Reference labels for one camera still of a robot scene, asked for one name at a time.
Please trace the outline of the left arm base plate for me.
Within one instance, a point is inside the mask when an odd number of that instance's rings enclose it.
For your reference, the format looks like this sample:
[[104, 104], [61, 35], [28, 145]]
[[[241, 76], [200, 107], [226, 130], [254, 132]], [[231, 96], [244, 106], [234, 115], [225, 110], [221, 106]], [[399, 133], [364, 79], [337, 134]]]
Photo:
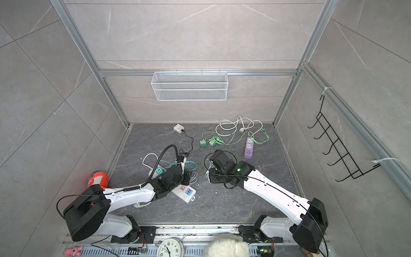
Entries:
[[110, 243], [118, 244], [152, 244], [156, 235], [157, 227], [148, 226], [140, 227], [138, 230], [133, 229], [125, 237], [119, 238], [112, 236]]

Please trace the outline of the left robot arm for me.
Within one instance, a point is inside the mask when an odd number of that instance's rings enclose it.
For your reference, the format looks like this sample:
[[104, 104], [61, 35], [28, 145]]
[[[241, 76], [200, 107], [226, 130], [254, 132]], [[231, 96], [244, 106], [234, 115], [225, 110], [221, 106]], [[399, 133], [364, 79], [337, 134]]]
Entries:
[[93, 235], [111, 236], [113, 243], [132, 243], [141, 237], [141, 230], [132, 215], [118, 216], [113, 212], [135, 203], [151, 203], [166, 197], [178, 186], [189, 182], [185, 171], [186, 155], [175, 152], [176, 162], [165, 173], [154, 177], [151, 172], [147, 180], [139, 185], [123, 188], [102, 188], [91, 185], [60, 216], [66, 221], [71, 238], [83, 241]]

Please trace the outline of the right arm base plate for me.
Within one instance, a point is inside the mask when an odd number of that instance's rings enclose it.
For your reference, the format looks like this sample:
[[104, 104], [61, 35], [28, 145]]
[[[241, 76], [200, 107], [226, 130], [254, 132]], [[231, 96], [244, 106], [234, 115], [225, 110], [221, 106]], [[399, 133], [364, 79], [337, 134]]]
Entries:
[[255, 229], [253, 226], [240, 225], [238, 232], [242, 236], [243, 241], [247, 243], [283, 243], [284, 240], [281, 237], [269, 238], [263, 234], [259, 229]]

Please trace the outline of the white multicolour power strip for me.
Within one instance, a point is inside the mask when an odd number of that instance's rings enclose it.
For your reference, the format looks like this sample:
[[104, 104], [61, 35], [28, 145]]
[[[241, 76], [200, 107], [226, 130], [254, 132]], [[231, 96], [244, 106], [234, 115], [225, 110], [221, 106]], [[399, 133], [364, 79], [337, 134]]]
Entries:
[[[164, 168], [165, 172], [171, 168], [172, 166], [169, 166], [168, 168]], [[154, 179], [156, 177], [159, 177], [161, 175], [158, 175], [155, 170], [152, 171], [153, 177], [151, 179]], [[181, 198], [183, 201], [185, 201], [186, 203], [189, 203], [190, 201], [192, 201], [195, 198], [195, 194], [197, 193], [196, 190], [194, 188], [191, 187], [191, 184], [197, 181], [197, 176], [198, 173], [196, 171], [196, 168], [193, 169], [188, 169], [185, 170], [186, 172], [190, 173], [190, 181], [189, 181], [189, 185], [180, 185], [179, 187], [175, 188], [174, 190], [172, 190], [170, 193], [175, 194], [177, 197]]]

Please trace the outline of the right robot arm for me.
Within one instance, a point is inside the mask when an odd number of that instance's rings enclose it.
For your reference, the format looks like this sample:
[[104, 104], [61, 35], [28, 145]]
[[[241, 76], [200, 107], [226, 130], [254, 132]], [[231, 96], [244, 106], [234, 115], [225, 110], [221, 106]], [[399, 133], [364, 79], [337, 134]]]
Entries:
[[251, 164], [229, 157], [228, 151], [216, 150], [204, 159], [211, 184], [223, 184], [228, 189], [241, 188], [273, 205], [286, 219], [276, 221], [261, 215], [252, 227], [239, 227], [249, 243], [293, 240], [312, 254], [329, 255], [325, 232], [329, 225], [324, 203], [308, 200], [284, 189], [263, 175]]

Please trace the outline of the teal charger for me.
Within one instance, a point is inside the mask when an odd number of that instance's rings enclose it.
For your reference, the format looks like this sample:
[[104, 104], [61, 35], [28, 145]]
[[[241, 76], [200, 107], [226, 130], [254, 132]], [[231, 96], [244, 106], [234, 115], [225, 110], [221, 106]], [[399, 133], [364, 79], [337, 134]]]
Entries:
[[158, 175], [161, 175], [161, 174], [163, 174], [163, 173], [165, 172], [165, 170], [164, 170], [161, 166], [157, 166], [155, 172], [156, 172]]

